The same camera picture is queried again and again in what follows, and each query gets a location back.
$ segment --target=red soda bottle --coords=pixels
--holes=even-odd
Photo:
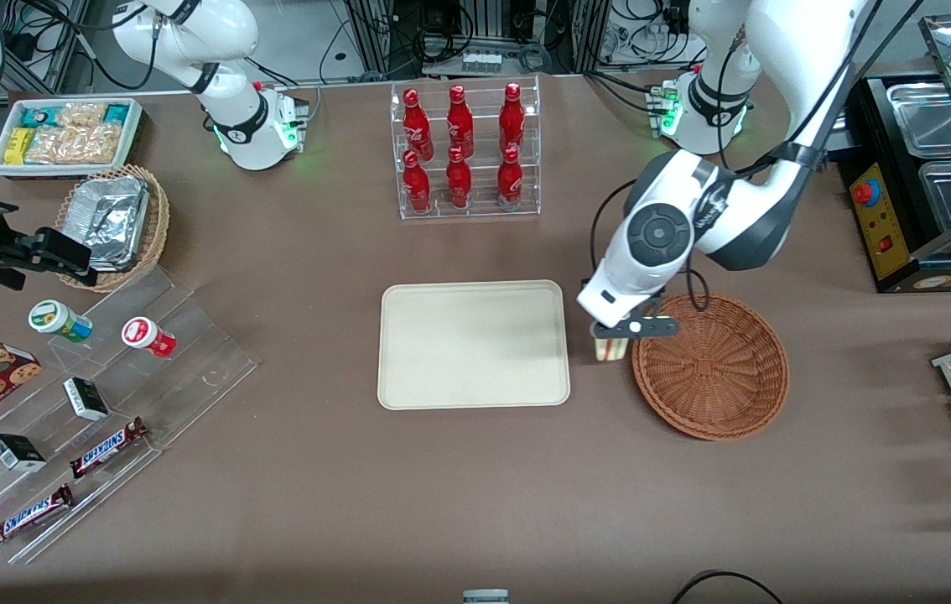
[[[472,110],[465,103],[464,86],[450,86],[450,113],[445,116],[450,128],[450,144],[460,145],[465,157],[476,151],[476,134],[472,127]]]
[[[445,169],[445,178],[450,183],[450,203],[457,210],[467,209],[471,204],[472,171],[460,145],[450,148],[450,165]]]
[[[503,154],[509,145],[521,148],[524,144],[524,107],[521,107],[521,85],[515,81],[506,84],[506,103],[501,106],[498,127],[501,130],[499,146]]]
[[[419,157],[412,149],[405,150],[402,161],[405,162],[402,180],[405,182],[405,195],[409,199],[412,211],[417,214],[429,213],[430,180],[427,180],[427,172],[419,165]]]
[[[419,106],[419,95],[408,88],[402,99],[405,101],[405,138],[409,148],[418,154],[419,161],[430,161],[434,157],[434,143],[430,142],[430,122]]]
[[[505,211],[516,211],[521,205],[521,180],[524,180],[524,169],[517,163],[521,152],[517,145],[509,145],[502,154],[505,161],[498,168],[498,206]]]

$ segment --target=brown table surface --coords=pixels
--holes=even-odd
[[[773,263],[695,261],[781,336],[785,410],[743,442],[680,435],[628,362],[595,363],[573,301],[595,207],[667,146],[590,81],[541,83],[543,214],[453,225],[398,219],[389,85],[330,88],[307,153],[262,173],[219,153],[192,96],[141,96],[137,161],[173,204],[162,263],[264,363],[41,558],[0,554],[0,601],[441,604],[500,586],[647,604],[707,569],[786,601],[951,601],[951,395],[928,362],[951,352],[951,294],[875,294],[843,187],[817,175]],[[767,81],[755,100],[736,165],[785,130]],[[0,177],[0,200],[32,230],[69,188]],[[381,408],[382,292],[488,279],[563,288],[571,398]],[[50,275],[0,288],[0,341],[42,348],[24,315],[47,297],[96,299]]]

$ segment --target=wicker basket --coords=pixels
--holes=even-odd
[[[137,264],[123,273],[99,273],[96,285],[91,287],[78,283],[75,279],[68,278],[68,276],[58,275],[58,279],[62,279],[62,283],[65,283],[65,285],[107,294],[107,292],[114,291],[119,285],[126,283],[133,276],[146,270],[146,268],[152,267],[162,256],[162,247],[166,244],[166,228],[169,227],[169,202],[166,200],[166,191],[162,190],[156,177],[146,169],[138,167],[138,165],[123,165],[118,169],[108,169],[105,172],[88,176],[88,180],[116,179],[118,176],[137,176],[138,179],[143,180],[151,187],[147,217],[143,222],[143,235],[137,250]],[[58,230],[61,230],[63,223],[65,223],[65,213],[69,210],[70,200],[73,199],[73,191],[76,191],[75,187],[65,196],[65,203],[62,203],[61,209],[58,210],[58,218],[55,221],[55,228]]]
[[[773,328],[754,310],[712,294],[705,313],[687,295],[659,314],[680,324],[675,336],[632,348],[643,397],[674,428],[706,440],[737,440],[766,428],[789,391],[789,363]]]

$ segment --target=acrylic bottle rack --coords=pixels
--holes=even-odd
[[[177,436],[229,393],[257,364],[211,322],[192,291],[161,268],[124,284],[84,313],[93,332],[80,344],[54,337],[38,354],[43,371],[23,387],[20,401],[0,403],[0,433],[28,436],[46,458],[34,474],[5,469],[0,462],[0,523],[68,482],[76,505],[51,513],[0,545],[9,563],[32,561],[164,454]],[[122,343],[124,321],[146,316],[177,337],[172,356],[158,359]],[[62,383],[70,376],[91,379],[110,415],[88,421],[73,414]],[[134,417],[148,435],[87,476],[74,481],[69,462]]]
[[[505,102],[506,84],[516,81],[521,85],[521,104],[524,107],[524,142],[519,149],[519,164],[524,171],[521,203],[515,211],[504,211],[498,206],[498,167],[501,165],[499,149],[498,115]],[[413,218],[464,218],[508,217],[539,214],[542,209],[540,168],[542,148],[540,140],[539,79],[537,77],[514,77],[514,79],[463,80],[465,99],[472,111],[475,125],[475,153],[468,158],[472,172],[472,199],[467,210],[457,210],[450,203],[449,186],[445,168],[449,165],[450,137],[445,116],[450,110],[450,86],[455,81],[410,81],[392,85],[390,116],[392,141],[394,142],[394,171],[398,176],[398,207],[402,219]],[[419,93],[419,105],[430,120],[430,138],[434,143],[434,156],[423,164],[430,178],[430,212],[417,214],[412,211],[405,195],[402,174],[405,165],[402,154],[408,148],[405,138],[405,104],[400,100],[402,92],[413,88]]]

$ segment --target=glass display case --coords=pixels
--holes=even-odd
[[[839,161],[881,292],[951,291],[951,15],[920,22],[932,73],[867,74]]]

